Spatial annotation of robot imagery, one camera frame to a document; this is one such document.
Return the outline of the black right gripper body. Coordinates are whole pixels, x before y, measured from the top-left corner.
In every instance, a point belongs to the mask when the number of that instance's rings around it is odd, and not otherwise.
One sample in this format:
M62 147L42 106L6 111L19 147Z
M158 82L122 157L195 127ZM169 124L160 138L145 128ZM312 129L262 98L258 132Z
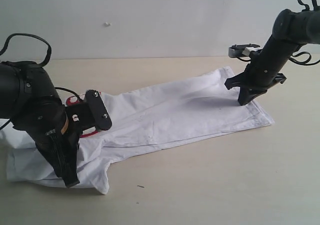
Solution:
M283 83L286 77L280 70L287 62L287 50L283 48L261 48L249 54L249 63L238 75L228 78L225 86L263 87L267 90L277 83Z

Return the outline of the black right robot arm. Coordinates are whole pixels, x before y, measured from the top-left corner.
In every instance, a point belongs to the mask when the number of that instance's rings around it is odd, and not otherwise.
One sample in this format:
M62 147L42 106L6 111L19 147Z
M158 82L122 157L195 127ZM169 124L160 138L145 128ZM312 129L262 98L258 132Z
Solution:
M307 44L320 43L320 11L283 10L276 18L264 47L249 54L244 72L228 78L225 87L239 87L238 103L244 106L287 79L280 70L293 53Z

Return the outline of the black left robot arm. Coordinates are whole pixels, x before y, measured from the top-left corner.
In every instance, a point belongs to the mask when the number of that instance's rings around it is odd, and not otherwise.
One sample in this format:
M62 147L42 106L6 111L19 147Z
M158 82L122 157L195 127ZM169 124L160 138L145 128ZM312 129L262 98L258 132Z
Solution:
M79 184L77 152L83 131L95 122L87 102L65 106L43 68L0 64L0 117L26 132L66 187Z

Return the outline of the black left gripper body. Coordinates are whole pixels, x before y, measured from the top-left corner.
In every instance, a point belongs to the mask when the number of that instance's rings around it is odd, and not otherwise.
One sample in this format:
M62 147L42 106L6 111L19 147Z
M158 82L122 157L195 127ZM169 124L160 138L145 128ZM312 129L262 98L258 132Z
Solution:
M77 145L85 130L95 127L95 120L87 102L79 102L70 106L61 106L62 121L46 132L46 136L56 135L64 143Z

